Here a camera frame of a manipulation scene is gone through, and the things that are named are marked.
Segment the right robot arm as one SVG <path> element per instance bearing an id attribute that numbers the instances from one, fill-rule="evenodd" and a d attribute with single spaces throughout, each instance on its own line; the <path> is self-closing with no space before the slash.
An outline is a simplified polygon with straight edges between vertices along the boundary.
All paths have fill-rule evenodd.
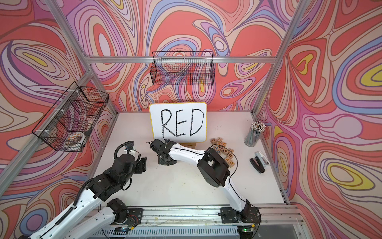
<path id="1" fill-rule="evenodd" d="M 167 139 L 155 139 L 148 144 L 157 154 L 160 165 L 173 165 L 179 161 L 194 165 L 209 185 L 222 189 L 232 209 L 230 213 L 221 213 L 227 220 L 235 218 L 244 223 L 249 219 L 252 205 L 241 198 L 231 181 L 228 163 L 214 148 L 197 150 Z"/>

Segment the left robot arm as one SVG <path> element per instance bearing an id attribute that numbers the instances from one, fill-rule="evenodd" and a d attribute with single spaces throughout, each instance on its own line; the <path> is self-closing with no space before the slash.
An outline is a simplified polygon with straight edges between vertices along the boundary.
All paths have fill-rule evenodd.
<path id="1" fill-rule="evenodd" d="M 103 227 L 133 220 L 133 227 L 140 222 L 131 216 L 120 199 L 110 199 L 127 190 L 134 174 L 146 171 L 146 157 L 134 149 L 134 141 L 119 145 L 114 151 L 113 164 L 102 174 L 87 180 L 80 188 L 74 202 L 46 226 L 29 236 L 31 239 L 86 239 Z"/>

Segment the whiteboard with RED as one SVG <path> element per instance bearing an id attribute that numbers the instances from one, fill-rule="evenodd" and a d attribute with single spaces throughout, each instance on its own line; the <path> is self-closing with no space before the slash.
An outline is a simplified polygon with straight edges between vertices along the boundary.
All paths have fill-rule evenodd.
<path id="1" fill-rule="evenodd" d="M 205 102 L 151 104 L 149 113 L 155 139 L 177 143 L 207 139 L 208 105 Z"/>

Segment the wooden whiteboard stand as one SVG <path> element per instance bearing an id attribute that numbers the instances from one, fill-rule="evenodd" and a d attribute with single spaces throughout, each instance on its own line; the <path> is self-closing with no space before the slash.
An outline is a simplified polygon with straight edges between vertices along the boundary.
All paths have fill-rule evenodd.
<path id="1" fill-rule="evenodd" d="M 184 146 L 184 147 L 189 147 L 189 148 L 192 148 L 192 149 L 195 149 L 197 144 L 194 142 L 194 143 L 180 143 L 180 145 Z"/>

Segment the cup of pencils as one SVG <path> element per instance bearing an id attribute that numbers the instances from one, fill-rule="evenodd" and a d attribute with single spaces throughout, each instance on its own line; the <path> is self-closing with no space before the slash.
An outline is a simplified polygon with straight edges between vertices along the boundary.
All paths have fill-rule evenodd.
<path id="1" fill-rule="evenodd" d="M 255 121 L 251 124 L 249 132 L 247 133 L 244 144 L 248 147 L 254 147 L 257 141 L 260 139 L 260 136 L 265 131 L 265 124 L 261 121 Z"/>

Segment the black stapler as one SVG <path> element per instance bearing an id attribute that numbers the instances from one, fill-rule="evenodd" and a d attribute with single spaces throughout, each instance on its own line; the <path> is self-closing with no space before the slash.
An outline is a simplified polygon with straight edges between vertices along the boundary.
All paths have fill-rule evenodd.
<path id="1" fill-rule="evenodd" d="M 267 158 L 261 151 L 255 152 L 255 156 L 249 159 L 251 165 L 256 169 L 256 171 L 260 174 L 264 173 L 265 168 L 270 165 Z"/>

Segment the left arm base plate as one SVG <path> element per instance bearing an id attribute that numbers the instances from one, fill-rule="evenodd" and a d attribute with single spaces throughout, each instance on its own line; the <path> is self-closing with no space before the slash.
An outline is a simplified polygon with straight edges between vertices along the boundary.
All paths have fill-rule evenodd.
<path id="1" fill-rule="evenodd" d="M 116 224 L 137 226 L 141 224 L 143 211 L 143 208 L 124 209 L 116 214 L 114 222 Z"/>

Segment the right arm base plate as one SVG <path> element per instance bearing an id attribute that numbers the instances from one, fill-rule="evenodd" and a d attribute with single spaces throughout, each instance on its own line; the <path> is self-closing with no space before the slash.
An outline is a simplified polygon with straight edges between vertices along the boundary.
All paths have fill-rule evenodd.
<path id="1" fill-rule="evenodd" d="M 242 212 L 238 212 L 230 207 L 222 207 L 218 215 L 224 224 L 251 223 L 256 225 L 262 222 L 261 214 L 257 207 L 250 207 Z"/>

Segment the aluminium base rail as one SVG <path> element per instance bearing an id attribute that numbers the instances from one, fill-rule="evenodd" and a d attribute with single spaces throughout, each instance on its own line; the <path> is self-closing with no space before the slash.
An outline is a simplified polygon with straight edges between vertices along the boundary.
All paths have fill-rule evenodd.
<path id="1" fill-rule="evenodd" d="M 311 239 L 302 213 L 291 205 L 258 205 L 261 223 L 248 232 L 245 224 L 224 224 L 221 206 L 143 207 L 141 223 L 132 231 L 108 225 L 90 234 L 91 239 Z"/>

